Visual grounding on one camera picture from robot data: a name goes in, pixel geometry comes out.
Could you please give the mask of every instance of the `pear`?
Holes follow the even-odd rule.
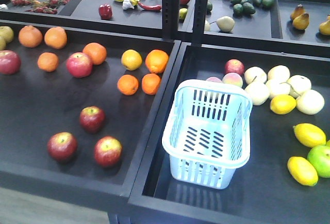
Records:
[[[309,25],[309,14],[303,13],[294,18],[292,25],[298,30],[305,30]]]
[[[293,21],[295,18],[297,18],[299,15],[305,13],[304,6],[301,4],[298,4],[294,11],[290,14],[290,19]]]

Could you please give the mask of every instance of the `display tray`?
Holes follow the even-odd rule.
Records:
[[[74,187],[74,191],[79,191],[76,201],[87,192],[101,193],[101,198],[105,199],[109,194],[127,197],[179,42],[65,28],[69,41],[65,48],[55,50],[44,43],[36,48],[26,48],[17,39],[25,23],[1,20],[0,25],[13,28],[16,36],[7,49],[17,52],[22,59],[18,73],[0,76],[0,105],[6,107],[0,117],[0,185],[26,191],[34,184],[36,194],[39,194],[38,189],[52,185],[53,190],[48,193],[55,198],[62,190],[65,192]],[[32,25],[40,28],[43,34],[49,29],[45,25]],[[104,45],[107,59],[101,65],[95,65],[90,76],[74,78],[66,68],[66,59],[72,53],[82,51],[90,42]],[[142,77],[149,72],[145,64],[135,71],[125,69],[121,55],[127,49],[138,51],[143,60],[153,49],[162,49],[170,55],[155,96],[144,94],[141,86],[132,96],[118,91],[117,80],[122,75],[134,75],[141,83]],[[60,59],[58,68],[52,73],[37,67],[38,56],[45,51],[56,53]],[[97,134],[85,132],[79,124],[81,110],[92,105],[101,107],[106,113],[105,127]],[[62,131],[72,133],[79,144],[76,158],[68,164],[58,164],[47,153],[50,137]],[[123,146],[120,163],[109,169],[101,168],[94,159],[94,145],[106,135],[116,137]],[[26,181],[15,180],[15,177],[24,177],[31,184],[27,186]],[[58,192],[54,191],[56,187],[60,188]],[[62,200],[72,198],[72,194],[64,194]]]
[[[241,60],[246,68],[258,66],[266,72],[276,65],[286,65],[291,75],[308,77],[312,89],[325,100],[330,98],[329,59],[182,43],[129,199],[129,203],[145,211],[151,208],[158,212],[148,216],[150,220],[135,216],[133,223],[153,223],[160,215],[171,219],[165,223],[194,218],[194,223],[324,224],[330,219],[324,207],[330,197],[330,180],[320,178],[314,187],[302,186],[287,169],[291,156],[306,157],[310,150],[295,138],[294,125],[312,123],[330,136],[327,102],[316,115],[297,109],[277,115],[269,108],[270,100],[254,106],[250,116],[251,157],[236,169],[225,189],[198,186],[171,176],[169,155],[162,147],[161,137],[175,89],[187,79],[222,79],[225,63],[231,58]]]

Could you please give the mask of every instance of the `plastic fruit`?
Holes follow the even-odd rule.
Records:
[[[145,58],[145,65],[150,73],[160,74],[165,71],[167,63],[169,62],[169,55],[159,49],[152,50]]]
[[[134,71],[142,65],[141,55],[133,49],[126,50],[121,58],[121,63],[129,71]]]
[[[296,101],[297,109],[308,115],[317,114],[325,104],[323,96],[313,89],[305,91]]]
[[[37,65],[43,71],[53,72],[59,65],[58,56],[55,53],[42,53],[38,58]]]
[[[161,78],[154,74],[149,73],[143,76],[141,86],[145,94],[155,95],[159,89]]]
[[[139,88],[139,80],[132,75],[123,75],[117,82],[117,88],[124,95],[133,95]]]
[[[314,186],[319,181],[315,168],[304,157],[290,157],[287,167],[290,174],[299,184]]]
[[[291,95],[280,94],[276,95],[270,101],[270,110],[279,115],[288,114],[296,106],[296,101]]]
[[[293,132],[298,141],[306,147],[313,148],[317,145],[325,145],[324,131],[316,125],[301,123],[293,126]]]
[[[307,154],[308,161],[313,165],[319,177],[330,178],[330,147],[318,145]]]
[[[37,47],[43,39],[42,33],[31,25],[23,27],[19,32],[19,42],[29,48]]]
[[[52,27],[45,33],[44,40],[46,45],[60,50],[66,46],[68,42],[68,36],[64,28]]]

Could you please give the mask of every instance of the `orange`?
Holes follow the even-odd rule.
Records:
[[[169,61],[169,55],[163,50],[152,50],[145,59],[145,65],[150,73],[163,73]]]
[[[139,88],[139,80],[132,75],[123,75],[117,82],[117,88],[124,95],[133,95]]]
[[[95,42],[87,44],[82,52],[92,59],[94,65],[100,65],[107,58],[107,49]]]
[[[25,47],[37,47],[42,42],[42,33],[36,27],[25,26],[19,32],[19,42]]]
[[[161,78],[158,75],[154,73],[146,74],[142,78],[142,90],[146,94],[155,95],[159,89],[160,82]]]
[[[52,27],[45,33],[46,45],[54,49],[62,49],[68,42],[67,33],[62,27]]]
[[[52,72],[57,69],[59,65],[58,56],[54,53],[42,53],[38,58],[39,69],[47,72]]]

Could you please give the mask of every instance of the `green fruit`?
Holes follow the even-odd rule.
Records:
[[[243,6],[241,4],[235,4],[233,6],[233,12],[235,15],[242,15],[243,14]]]
[[[254,6],[250,3],[244,3],[242,6],[245,14],[254,14],[256,12]]]
[[[262,6],[266,9],[270,9],[274,5],[274,0],[262,0]]]

